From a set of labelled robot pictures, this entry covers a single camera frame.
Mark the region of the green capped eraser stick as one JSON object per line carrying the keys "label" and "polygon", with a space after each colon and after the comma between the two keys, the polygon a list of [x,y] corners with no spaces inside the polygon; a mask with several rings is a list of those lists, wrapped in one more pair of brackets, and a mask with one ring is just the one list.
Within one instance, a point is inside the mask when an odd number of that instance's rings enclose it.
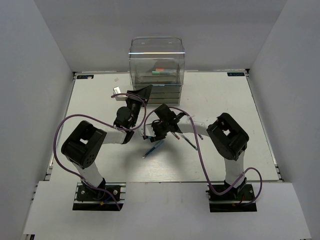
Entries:
{"label": "green capped eraser stick", "polygon": [[152,71],[153,76],[175,76],[177,74],[176,71]]}

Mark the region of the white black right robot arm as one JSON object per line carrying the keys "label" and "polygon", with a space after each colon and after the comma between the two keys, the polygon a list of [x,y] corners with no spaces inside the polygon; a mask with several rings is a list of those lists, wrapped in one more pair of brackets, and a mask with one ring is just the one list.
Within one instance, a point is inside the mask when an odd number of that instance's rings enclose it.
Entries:
{"label": "white black right robot arm", "polygon": [[[250,138],[230,114],[223,112],[215,119],[199,118],[191,116],[182,109],[170,107],[166,104],[160,105],[151,112],[155,113],[158,119],[153,123],[143,124],[141,133],[144,139],[156,142],[165,139],[169,132],[193,133],[201,167],[210,190],[218,196],[226,194],[233,200],[243,195],[244,186],[247,183],[244,171],[244,155]],[[224,186],[226,189],[222,192],[217,192],[210,184],[200,150],[199,135],[210,138],[217,152],[224,159]]]}

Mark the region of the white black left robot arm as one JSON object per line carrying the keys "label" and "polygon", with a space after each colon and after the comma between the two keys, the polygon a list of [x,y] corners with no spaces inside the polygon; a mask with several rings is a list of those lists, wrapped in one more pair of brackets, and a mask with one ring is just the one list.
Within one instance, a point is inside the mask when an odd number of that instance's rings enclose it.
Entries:
{"label": "white black left robot arm", "polygon": [[153,86],[139,90],[128,90],[126,94],[116,92],[113,97],[125,96],[126,106],[120,107],[112,125],[99,129],[86,120],[81,121],[65,140],[61,153],[76,167],[88,193],[99,200],[105,196],[106,181],[99,173],[95,160],[104,144],[126,144],[137,129],[141,107],[148,104]]}

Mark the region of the green ink pen refill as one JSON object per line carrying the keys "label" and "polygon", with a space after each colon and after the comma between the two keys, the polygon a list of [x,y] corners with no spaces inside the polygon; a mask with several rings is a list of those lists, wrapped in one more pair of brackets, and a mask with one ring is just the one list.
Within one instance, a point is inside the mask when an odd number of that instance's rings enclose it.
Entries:
{"label": "green ink pen refill", "polygon": [[196,145],[194,145],[184,134],[180,135],[193,149],[198,151],[198,148]]}

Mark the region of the clear acrylic drawer organizer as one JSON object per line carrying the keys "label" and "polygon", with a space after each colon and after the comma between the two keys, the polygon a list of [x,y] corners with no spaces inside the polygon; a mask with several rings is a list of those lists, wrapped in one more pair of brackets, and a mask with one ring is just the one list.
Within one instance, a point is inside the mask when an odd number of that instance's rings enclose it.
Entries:
{"label": "clear acrylic drawer organizer", "polygon": [[153,85],[148,103],[179,105],[184,84],[185,49],[173,36],[141,36],[128,52],[131,85],[135,91]]}

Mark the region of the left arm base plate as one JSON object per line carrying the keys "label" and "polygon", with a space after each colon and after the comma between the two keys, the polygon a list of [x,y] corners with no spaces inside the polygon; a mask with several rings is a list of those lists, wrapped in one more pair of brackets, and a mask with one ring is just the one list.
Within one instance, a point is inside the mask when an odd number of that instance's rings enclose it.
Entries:
{"label": "left arm base plate", "polygon": [[73,211],[96,211],[96,212],[118,212],[122,209],[125,202],[126,184],[125,183],[106,183],[105,191],[90,189],[87,185],[78,182],[75,189]]}

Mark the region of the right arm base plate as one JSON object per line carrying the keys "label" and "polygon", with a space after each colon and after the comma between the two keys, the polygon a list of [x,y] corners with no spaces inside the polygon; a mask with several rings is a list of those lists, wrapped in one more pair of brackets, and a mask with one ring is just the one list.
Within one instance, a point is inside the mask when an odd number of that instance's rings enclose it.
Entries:
{"label": "right arm base plate", "polygon": [[235,195],[232,191],[224,195],[216,195],[207,187],[205,191],[208,195],[209,210],[211,213],[245,213],[256,212],[257,206],[255,202],[251,202],[255,198],[253,186],[246,184],[244,188]]}

